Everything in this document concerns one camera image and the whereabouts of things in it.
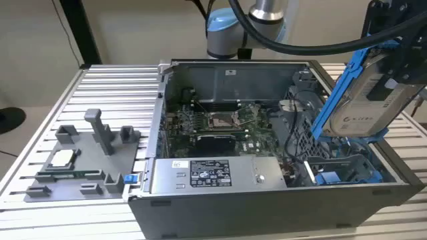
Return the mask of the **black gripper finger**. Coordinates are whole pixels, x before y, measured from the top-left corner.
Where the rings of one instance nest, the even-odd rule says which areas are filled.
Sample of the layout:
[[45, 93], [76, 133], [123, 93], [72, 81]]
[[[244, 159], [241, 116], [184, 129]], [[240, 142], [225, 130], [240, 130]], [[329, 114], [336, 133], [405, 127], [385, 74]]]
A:
[[395, 87], [397, 86], [397, 82], [393, 78], [388, 78], [387, 80], [379, 80], [372, 87], [369, 93], [367, 94], [368, 100], [385, 100]]

